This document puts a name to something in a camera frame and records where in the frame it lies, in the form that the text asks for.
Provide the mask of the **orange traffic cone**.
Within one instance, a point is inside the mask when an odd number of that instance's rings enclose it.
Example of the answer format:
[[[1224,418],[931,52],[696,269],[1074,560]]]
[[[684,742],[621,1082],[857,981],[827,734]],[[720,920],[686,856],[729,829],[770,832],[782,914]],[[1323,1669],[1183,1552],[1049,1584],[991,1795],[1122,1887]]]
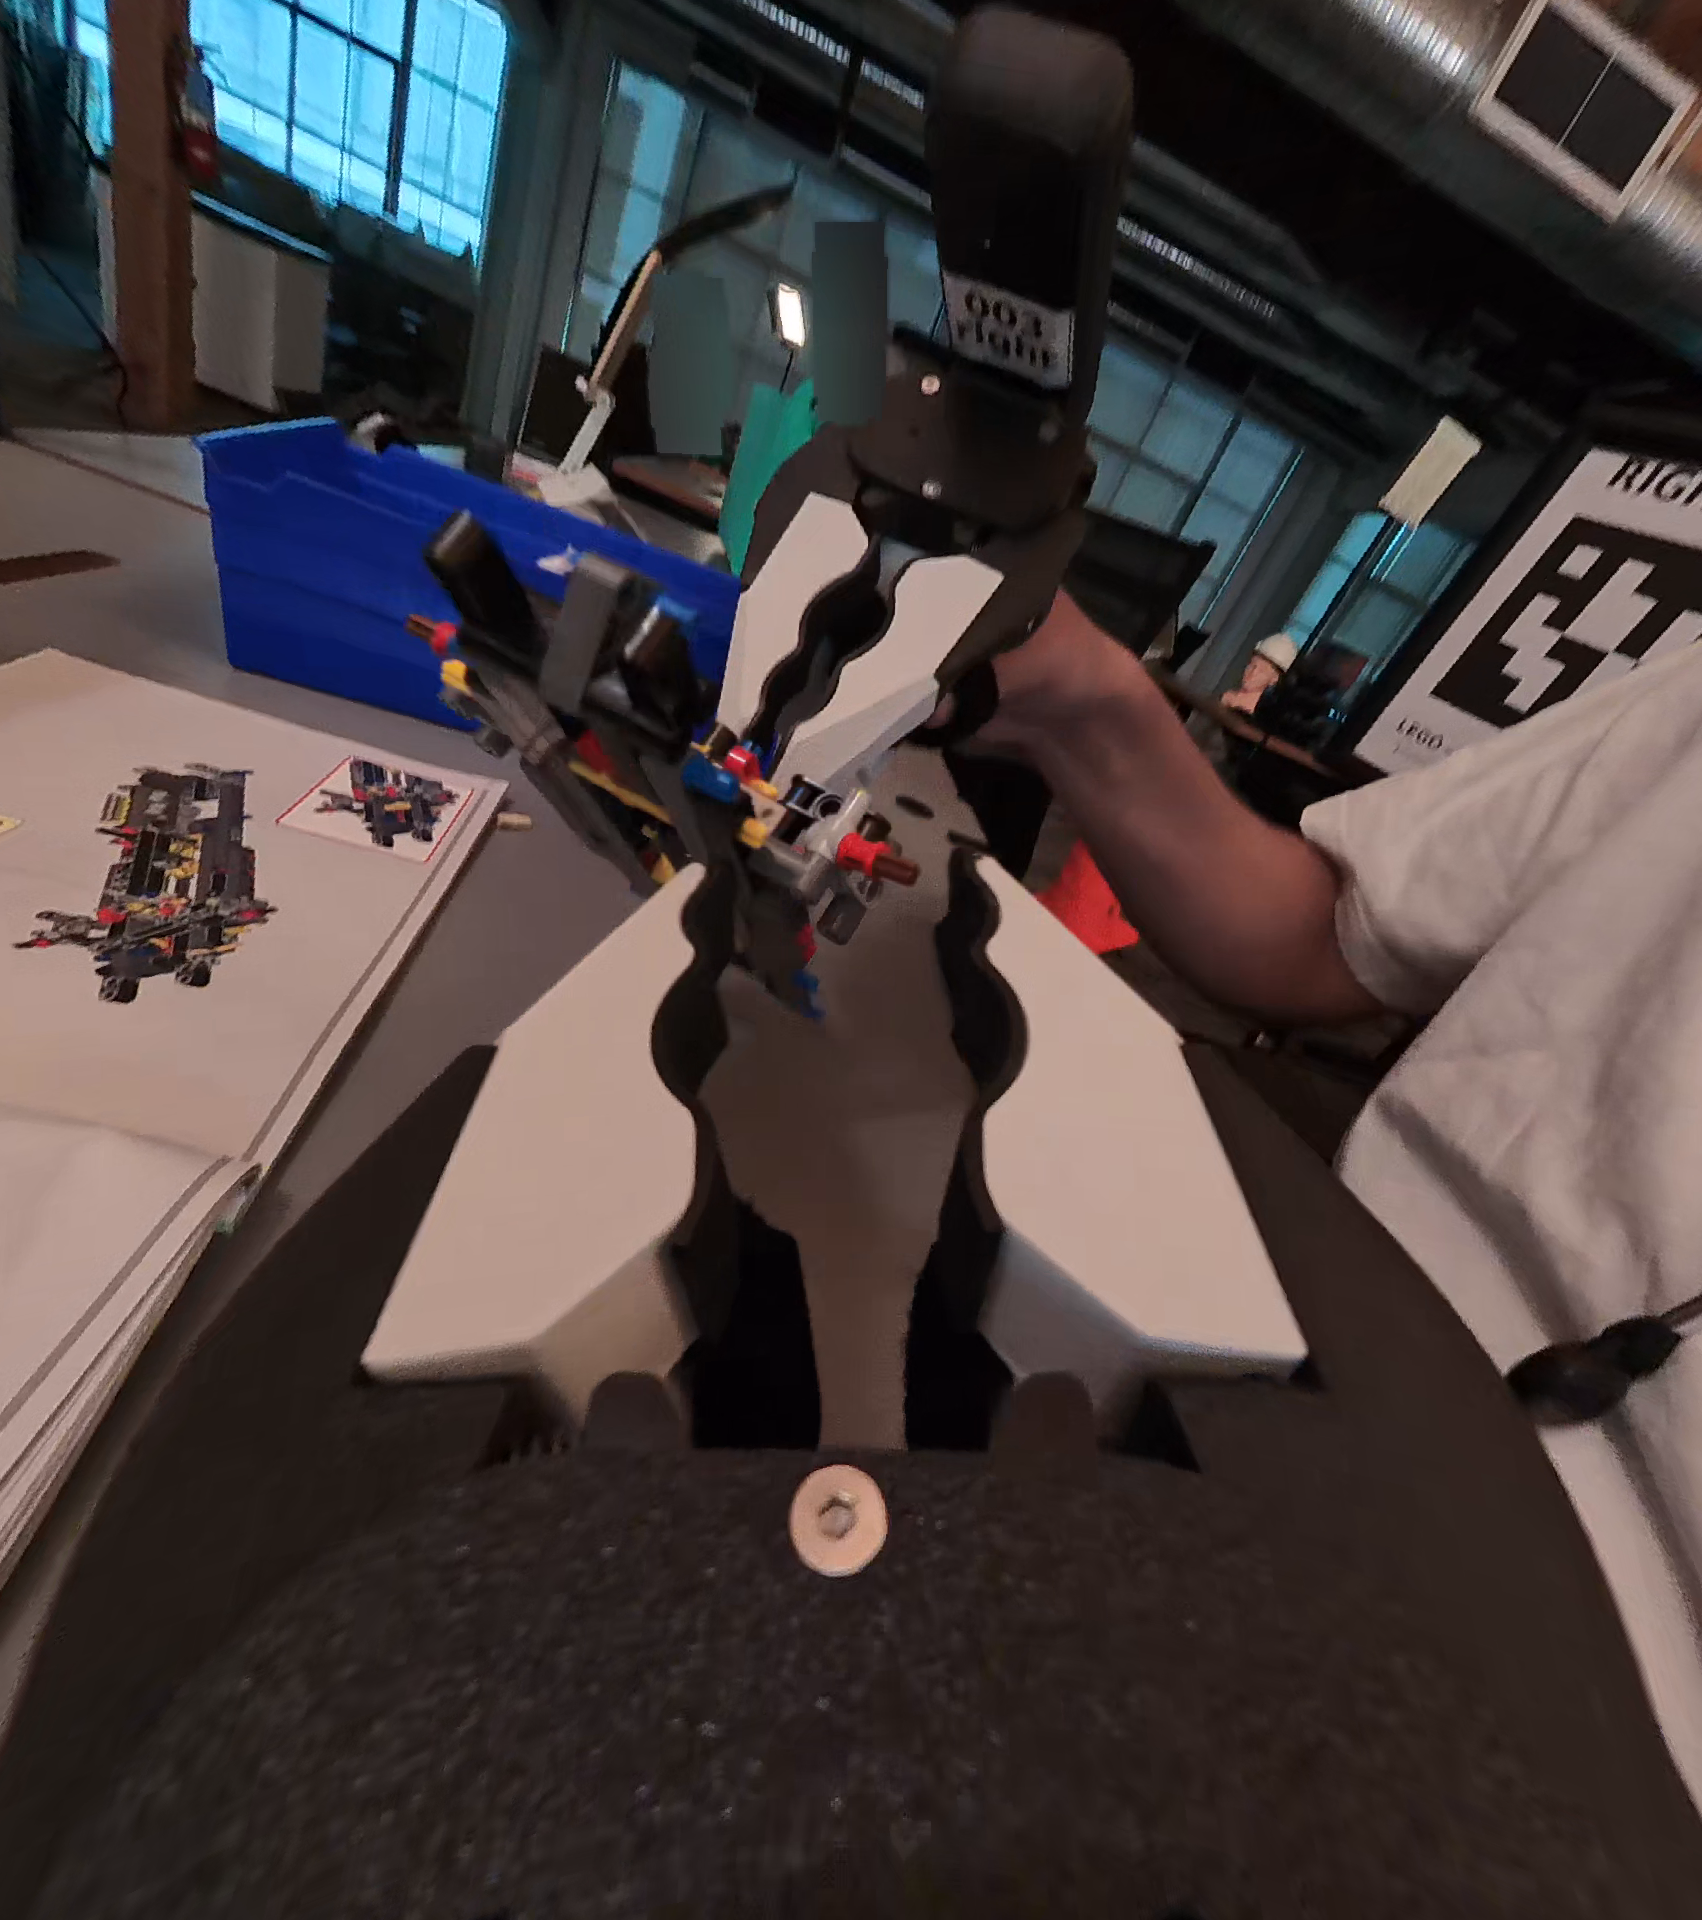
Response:
[[[1135,948],[1140,931],[1082,839],[1072,841],[1057,873],[1036,893],[1036,902],[1079,941],[1103,957]]]

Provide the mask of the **lego chassis assembly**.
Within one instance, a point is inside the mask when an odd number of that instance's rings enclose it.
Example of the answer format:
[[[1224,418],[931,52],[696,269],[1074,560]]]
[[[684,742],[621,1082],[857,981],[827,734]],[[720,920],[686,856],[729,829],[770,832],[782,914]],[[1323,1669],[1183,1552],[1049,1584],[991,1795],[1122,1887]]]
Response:
[[[439,700],[513,760],[576,835],[646,899],[729,881],[728,957],[774,999],[821,1016],[816,946],[844,946],[886,885],[913,885],[860,771],[776,771],[770,742],[720,724],[687,613],[593,552],[550,601],[458,509],[424,546],[449,620],[406,618],[437,660]]]

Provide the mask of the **white paper note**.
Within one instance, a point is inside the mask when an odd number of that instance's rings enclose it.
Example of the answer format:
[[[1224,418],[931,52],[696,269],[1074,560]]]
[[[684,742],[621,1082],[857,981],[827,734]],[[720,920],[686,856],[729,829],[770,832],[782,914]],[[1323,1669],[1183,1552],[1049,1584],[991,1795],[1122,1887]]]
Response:
[[[1464,422],[1453,415],[1439,415],[1396,478],[1382,489],[1374,507],[1386,519],[1404,528],[1423,524],[1481,449],[1484,439]]]

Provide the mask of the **teal felt bag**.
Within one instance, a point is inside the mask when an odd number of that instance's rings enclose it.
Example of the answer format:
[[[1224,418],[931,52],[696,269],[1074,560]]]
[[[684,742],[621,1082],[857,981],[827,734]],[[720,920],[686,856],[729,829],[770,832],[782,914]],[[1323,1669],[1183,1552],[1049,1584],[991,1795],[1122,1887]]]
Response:
[[[726,564],[743,577],[758,507],[774,474],[816,434],[816,386],[800,379],[790,391],[754,382],[748,388],[717,514]]]

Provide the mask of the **person in white shirt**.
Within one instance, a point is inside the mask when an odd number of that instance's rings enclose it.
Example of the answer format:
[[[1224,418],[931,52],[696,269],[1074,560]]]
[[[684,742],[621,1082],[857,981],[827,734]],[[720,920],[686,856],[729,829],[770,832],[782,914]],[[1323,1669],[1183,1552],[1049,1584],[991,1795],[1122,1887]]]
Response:
[[[1498,1369],[1702,1292],[1702,640],[1311,806],[1362,987],[1426,1025],[1339,1175]],[[1702,1811],[1702,1330],[1535,1429]]]

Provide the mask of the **lego instruction booklet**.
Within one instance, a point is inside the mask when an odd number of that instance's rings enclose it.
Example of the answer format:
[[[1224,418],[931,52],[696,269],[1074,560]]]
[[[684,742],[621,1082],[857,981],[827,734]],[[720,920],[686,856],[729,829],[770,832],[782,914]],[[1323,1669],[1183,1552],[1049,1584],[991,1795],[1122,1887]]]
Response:
[[[64,652],[0,663],[0,1584],[505,791]]]

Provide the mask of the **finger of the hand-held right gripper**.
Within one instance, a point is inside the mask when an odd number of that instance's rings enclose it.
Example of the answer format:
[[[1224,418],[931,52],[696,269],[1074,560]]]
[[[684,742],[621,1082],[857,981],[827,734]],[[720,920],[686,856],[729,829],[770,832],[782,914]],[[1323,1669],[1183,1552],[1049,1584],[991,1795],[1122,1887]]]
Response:
[[[875,636],[878,549],[856,506],[813,492],[742,587],[720,684],[720,727],[782,755],[821,716]]]
[[[905,564],[879,633],[837,663],[824,704],[791,729],[790,778],[839,783],[922,726],[941,700],[939,669],[1002,584],[972,555]]]

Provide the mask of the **person's right forearm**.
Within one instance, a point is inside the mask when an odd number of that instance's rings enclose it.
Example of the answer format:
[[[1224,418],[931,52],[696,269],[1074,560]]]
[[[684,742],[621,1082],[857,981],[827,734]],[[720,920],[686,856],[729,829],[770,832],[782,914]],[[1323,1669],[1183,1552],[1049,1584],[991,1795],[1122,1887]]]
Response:
[[[1140,660],[1099,641],[1077,828],[1126,918],[1201,995],[1279,1027],[1382,1016],[1338,934],[1342,878],[1201,755]]]

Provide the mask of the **person's right hand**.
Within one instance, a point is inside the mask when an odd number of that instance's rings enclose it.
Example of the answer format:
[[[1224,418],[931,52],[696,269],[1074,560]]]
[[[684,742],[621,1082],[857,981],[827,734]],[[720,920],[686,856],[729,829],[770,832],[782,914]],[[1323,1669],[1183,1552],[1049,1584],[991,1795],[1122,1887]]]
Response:
[[[994,707],[978,740],[1022,755],[1156,697],[1143,663],[1057,587],[1030,636],[987,663]]]

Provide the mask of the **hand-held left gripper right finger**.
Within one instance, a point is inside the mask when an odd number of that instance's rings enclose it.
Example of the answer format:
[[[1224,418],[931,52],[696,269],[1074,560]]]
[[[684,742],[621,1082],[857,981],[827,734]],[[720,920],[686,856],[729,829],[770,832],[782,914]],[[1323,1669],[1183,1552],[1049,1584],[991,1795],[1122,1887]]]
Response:
[[[972,1087],[934,1252],[1014,1379],[1270,1377],[1308,1348],[1173,1025],[987,854],[934,928]]]

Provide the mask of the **wooden post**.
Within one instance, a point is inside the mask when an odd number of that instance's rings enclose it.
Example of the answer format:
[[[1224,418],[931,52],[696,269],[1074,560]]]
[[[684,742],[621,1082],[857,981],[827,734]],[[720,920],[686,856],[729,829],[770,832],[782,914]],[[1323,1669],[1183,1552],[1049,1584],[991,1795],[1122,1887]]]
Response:
[[[185,162],[189,5],[109,1],[112,267],[123,415],[185,424],[193,395],[192,181]]]

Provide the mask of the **white air vent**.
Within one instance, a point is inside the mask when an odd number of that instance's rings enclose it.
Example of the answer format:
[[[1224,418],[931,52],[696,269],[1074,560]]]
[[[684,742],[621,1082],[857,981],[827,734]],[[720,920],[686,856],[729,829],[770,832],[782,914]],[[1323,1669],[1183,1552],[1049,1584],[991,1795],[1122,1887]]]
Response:
[[[1700,100],[1610,13],[1585,1],[1527,1],[1469,119],[1592,214],[1614,222],[1654,180]]]

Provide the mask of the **blue storage bin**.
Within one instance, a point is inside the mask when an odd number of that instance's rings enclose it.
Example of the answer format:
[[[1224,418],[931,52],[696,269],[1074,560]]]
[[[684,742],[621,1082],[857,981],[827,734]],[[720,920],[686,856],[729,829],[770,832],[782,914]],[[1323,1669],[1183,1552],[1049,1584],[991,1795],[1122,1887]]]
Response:
[[[409,616],[453,606],[425,547],[472,514],[522,584],[558,604],[583,554],[652,579],[679,612],[693,668],[721,679],[739,582],[723,567],[607,530],[408,446],[368,449],[335,420],[280,420],[197,436],[224,655],[236,669],[460,734],[437,660]]]

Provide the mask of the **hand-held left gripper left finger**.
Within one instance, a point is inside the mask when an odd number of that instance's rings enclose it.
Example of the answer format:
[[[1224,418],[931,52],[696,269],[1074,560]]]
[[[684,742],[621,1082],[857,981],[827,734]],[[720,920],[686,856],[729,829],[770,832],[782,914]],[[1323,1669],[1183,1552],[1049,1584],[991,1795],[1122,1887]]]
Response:
[[[696,1122],[653,1056],[693,966],[689,865],[501,1033],[359,1365],[375,1381],[665,1379],[693,1339],[667,1241]]]

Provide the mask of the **black framed marker sign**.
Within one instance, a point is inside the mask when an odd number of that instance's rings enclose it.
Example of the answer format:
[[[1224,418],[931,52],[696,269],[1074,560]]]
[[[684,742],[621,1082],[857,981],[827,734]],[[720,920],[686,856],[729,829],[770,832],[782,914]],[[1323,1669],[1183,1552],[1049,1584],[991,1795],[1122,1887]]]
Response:
[[[1702,641],[1702,422],[1576,429],[1382,676],[1348,755],[1439,761]]]

